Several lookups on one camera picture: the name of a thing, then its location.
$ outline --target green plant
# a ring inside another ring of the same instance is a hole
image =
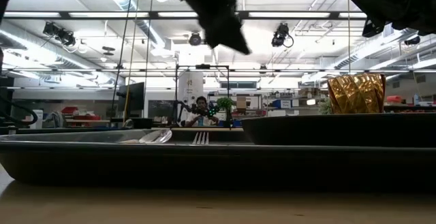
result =
[[[332,104],[330,103],[330,98],[327,97],[320,102],[320,114],[327,115],[332,114]]]
[[[217,105],[222,109],[231,110],[233,101],[229,97],[221,97],[217,100]]]

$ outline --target white cylinder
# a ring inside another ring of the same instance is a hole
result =
[[[203,96],[203,73],[196,71],[186,71],[178,78],[177,99],[191,106],[197,98]],[[182,113],[181,120],[186,120],[187,112]]]

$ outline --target spoon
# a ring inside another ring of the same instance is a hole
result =
[[[142,136],[139,140],[126,140],[120,143],[123,144],[162,144],[170,140],[172,137],[172,131],[170,129],[161,129],[153,131]]]

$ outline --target black bowl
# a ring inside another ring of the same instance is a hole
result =
[[[436,113],[335,114],[248,118],[257,145],[436,147]]]

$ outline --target table surface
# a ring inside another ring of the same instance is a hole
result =
[[[436,222],[436,197],[35,187],[14,182],[0,165],[0,217],[2,224],[424,224]]]
[[[80,120],[80,119],[65,119],[67,123],[110,123],[110,120]]]

